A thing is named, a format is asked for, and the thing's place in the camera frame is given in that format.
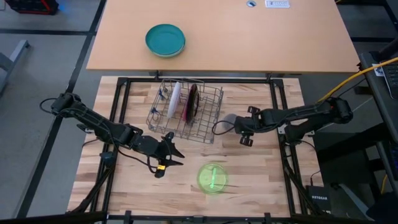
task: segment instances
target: wooden work surface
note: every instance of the wooden work surface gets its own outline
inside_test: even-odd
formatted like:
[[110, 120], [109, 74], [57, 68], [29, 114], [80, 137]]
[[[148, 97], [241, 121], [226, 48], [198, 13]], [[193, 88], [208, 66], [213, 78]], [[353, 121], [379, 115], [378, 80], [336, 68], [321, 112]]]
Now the wooden work surface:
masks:
[[[94, 110], [109, 117], [117, 77], [102, 77]], [[289, 107], [303, 105], [299, 80], [284, 79]], [[247, 116], [248, 106], [271, 108], [269, 86], [265, 84], [218, 83], [209, 86], [223, 87], [224, 97], [219, 120], [228, 113]], [[132, 83], [126, 110], [125, 123], [144, 130], [145, 135], [160, 139], [160, 134], [148, 130], [146, 118], [160, 83]], [[86, 141], [95, 136], [87, 135]], [[276, 131], [255, 134], [253, 147], [239, 144], [240, 136], [228, 133], [216, 136], [214, 144], [174, 138], [176, 148], [185, 156], [175, 160], [180, 167], [169, 167], [161, 179], [156, 179], [148, 167], [122, 155], [118, 156], [109, 204], [110, 214], [134, 215], [206, 215], [224, 217], [263, 217], [270, 212], [273, 217], [289, 217], [287, 195], [280, 159]], [[96, 141], [83, 148], [73, 185], [68, 209], [75, 208], [85, 198], [95, 183], [103, 143]], [[126, 154], [142, 160], [146, 157], [134, 151], [121, 149]], [[303, 184], [310, 183], [311, 174], [319, 171], [317, 155], [308, 144], [297, 146], [298, 161]], [[197, 184], [197, 174], [204, 164], [216, 162], [228, 173], [228, 186], [224, 193], [206, 195]], [[314, 175], [314, 184], [322, 185], [320, 174]], [[103, 192], [99, 198], [99, 208]], [[297, 191], [293, 187], [296, 211], [300, 211]]]
[[[108, 0], [87, 69], [357, 72], [358, 56], [335, 0]], [[158, 24], [179, 27], [184, 51], [159, 58], [146, 46]]]

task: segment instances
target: green bowl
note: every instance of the green bowl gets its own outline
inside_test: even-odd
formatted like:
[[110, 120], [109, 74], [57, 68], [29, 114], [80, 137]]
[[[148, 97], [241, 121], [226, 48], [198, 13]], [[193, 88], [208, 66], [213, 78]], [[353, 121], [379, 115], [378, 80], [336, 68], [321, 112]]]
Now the green bowl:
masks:
[[184, 49], [185, 37], [178, 27], [171, 24], [160, 24], [148, 31], [145, 42], [155, 55], [173, 57]]
[[199, 170], [197, 182], [205, 194], [220, 194], [228, 183], [228, 175], [218, 164], [206, 164]]

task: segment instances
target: wire dish rack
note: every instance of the wire dish rack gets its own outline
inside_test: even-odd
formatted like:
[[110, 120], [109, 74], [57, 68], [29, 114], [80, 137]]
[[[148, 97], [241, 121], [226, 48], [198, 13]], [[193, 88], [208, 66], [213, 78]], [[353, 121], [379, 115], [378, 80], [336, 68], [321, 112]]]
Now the wire dish rack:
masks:
[[[181, 93], [174, 115], [168, 118], [167, 111], [176, 82], [181, 83]], [[188, 124], [182, 119], [182, 114], [193, 84], [197, 85], [200, 98], [197, 115]], [[199, 80], [163, 79], [147, 117], [148, 128], [156, 133], [171, 131], [183, 139], [212, 144], [214, 134], [211, 128], [220, 115], [223, 93], [222, 87], [206, 86], [205, 82]]]

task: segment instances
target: floor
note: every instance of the floor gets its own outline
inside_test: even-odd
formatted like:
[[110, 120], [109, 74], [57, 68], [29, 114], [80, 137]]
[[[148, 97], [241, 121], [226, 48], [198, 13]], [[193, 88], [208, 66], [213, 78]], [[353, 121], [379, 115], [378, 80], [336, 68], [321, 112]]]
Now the floor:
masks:
[[[77, 78], [73, 92], [80, 95], [84, 103], [92, 107], [100, 77], [102, 75], [147, 75], [139, 72], [91, 72], [85, 70], [88, 55], [95, 37], [92, 25], [101, 0], [57, 0], [60, 11], [56, 16], [18, 14], [9, 7], [3, 8], [0, 0], [0, 52], [10, 55], [21, 39], [27, 39], [31, 48], [27, 50], [9, 79], [0, 98], [0, 219], [16, 215], [21, 195], [27, 189], [38, 156], [44, 148], [45, 139], [54, 122], [53, 116], [39, 110], [39, 103], [63, 92], [71, 77]], [[391, 8], [398, 12], [398, 4], [391, 0]], [[351, 36], [394, 37], [396, 32], [386, 12], [378, 6], [339, 6], [341, 16]], [[32, 34], [24, 30], [53, 30]], [[386, 43], [354, 43], [358, 53], [379, 50]], [[87, 47], [87, 54], [81, 54]], [[190, 75], [257, 76], [263, 74], [194, 73]], [[299, 76], [306, 104], [317, 101], [328, 90], [344, 80], [346, 75], [303, 74]], [[352, 108], [369, 99], [349, 91], [345, 94]], [[354, 120], [347, 125], [331, 125], [322, 132], [362, 131], [381, 118], [373, 100], [369, 100], [355, 111]], [[28, 216], [61, 214], [65, 212], [75, 179], [84, 133], [76, 128], [72, 119], [62, 121], [47, 166], [32, 201]], [[358, 160], [356, 155], [345, 158], [343, 166]], [[325, 171], [333, 177], [332, 171]], [[366, 202], [371, 203], [366, 187], [354, 187]], [[339, 191], [332, 191], [333, 213], [341, 217], [358, 217], [361, 214]]]

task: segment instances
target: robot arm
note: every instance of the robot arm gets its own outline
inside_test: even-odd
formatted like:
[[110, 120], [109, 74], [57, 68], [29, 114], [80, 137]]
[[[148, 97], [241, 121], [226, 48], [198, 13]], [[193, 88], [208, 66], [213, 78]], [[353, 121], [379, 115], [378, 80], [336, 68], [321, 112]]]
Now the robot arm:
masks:
[[[287, 110], [260, 110], [250, 106], [248, 112], [251, 117], [236, 117], [234, 129], [241, 134], [241, 144], [252, 146], [250, 136], [254, 133], [265, 133], [287, 124], [285, 127], [286, 141], [297, 144], [310, 131], [316, 131], [329, 123], [345, 124], [352, 120], [353, 113], [346, 100], [329, 98], [326, 101], [310, 106], [300, 106]], [[308, 119], [299, 125], [290, 124], [291, 121]]]
[[168, 155], [184, 158], [175, 148], [172, 139], [174, 133], [168, 133], [158, 142], [151, 136], [143, 136], [143, 131], [130, 124], [116, 124], [84, 105], [80, 97], [73, 93], [62, 93], [51, 105], [55, 116], [75, 118], [87, 128], [94, 130], [97, 138], [107, 144], [132, 149], [136, 152], [158, 160], [159, 166], [155, 176], [160, 178], [168, 166], [183, 165], [180, 162], [166, 159]]

